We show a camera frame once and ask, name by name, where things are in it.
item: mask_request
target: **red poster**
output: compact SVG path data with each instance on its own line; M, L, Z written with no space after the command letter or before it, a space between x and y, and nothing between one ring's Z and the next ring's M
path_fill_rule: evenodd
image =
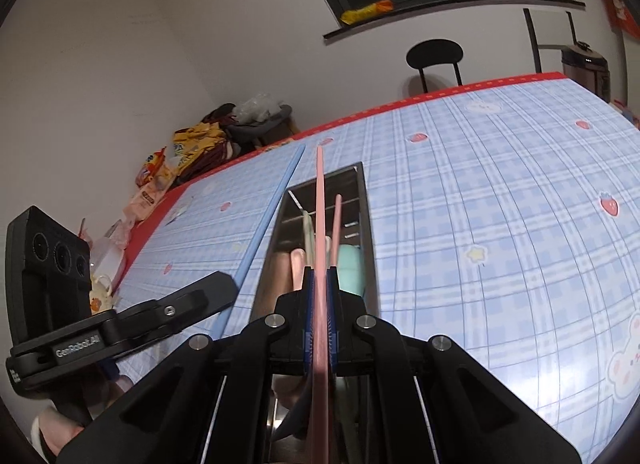
M640 40L640 27L634 21L631 13L626 8L625 3L622 0L603 0L604 5L607 7L607 14L609 15L609 22L612 27L618 27L631 36Z

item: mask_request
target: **snack bag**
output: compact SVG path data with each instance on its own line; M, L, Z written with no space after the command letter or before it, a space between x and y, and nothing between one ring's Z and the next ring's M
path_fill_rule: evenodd
M368 20L369 18L383 14L384 12L393 11L393 9L394 3L391 0L380 0L375 4L369 4L361 9L350 9L349 11L345 11L340 16L340 20L347 25L352 25L356 22Z
M177 173L181 174L201 154L226 141L226 134L218 123L198 123L174 133L174 155L178 158Z
M142 165L142 168L138 172L138 175L136 176L136 185L138 187L142 187L147 182L149 182L156 174L156 172L160 169L163 163L164 148L149 155L149 157L146 158L145 163Z
M142 221L151 215L174 182L179 161L178 157L172 157L164 162L154 177L136 192L122 210L124 215L133 216L137 221Z

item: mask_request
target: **chair backrest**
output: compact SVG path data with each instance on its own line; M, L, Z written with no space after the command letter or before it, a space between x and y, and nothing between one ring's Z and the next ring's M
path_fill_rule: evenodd
M422 80L422 88L427 92L427 84L424 79L423 69L432 65L441 65L451 63L456 71L456 79L458 85L462 85L460 79L460 70L458 63L462 60L464 51L455 41L451 40L427 40L414 45L406 53L406 62L409 67L420 71L420 79Z

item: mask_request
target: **chair leg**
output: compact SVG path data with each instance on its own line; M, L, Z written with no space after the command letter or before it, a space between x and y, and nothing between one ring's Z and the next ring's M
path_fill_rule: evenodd
M453 69L456 71L456 79L458 80L458 86L462 86L462 78L460 77L460 69L458 68L458 64L453 64Z
M420 69L420 80L422 81L422 90L424 90L424 93L426 94L429 91L427 90L427 80L424 79L424 70L422 69Z

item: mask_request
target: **yellow bag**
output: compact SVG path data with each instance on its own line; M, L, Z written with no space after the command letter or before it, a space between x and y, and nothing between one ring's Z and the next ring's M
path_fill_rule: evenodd
M393 8L394 3L391 0L380 0L375 4L370 4L362 9L345 11L341 15L340 20L347 25L351 25L356 22L360 22L361 20L368 20L369 18L373 18L374 16L383 14L384 12L392 11Z
M226 140L226 135L217 123L198 123L193 128L184 128L174 133L174 155L180 157L178 175L190 166L203 152Z

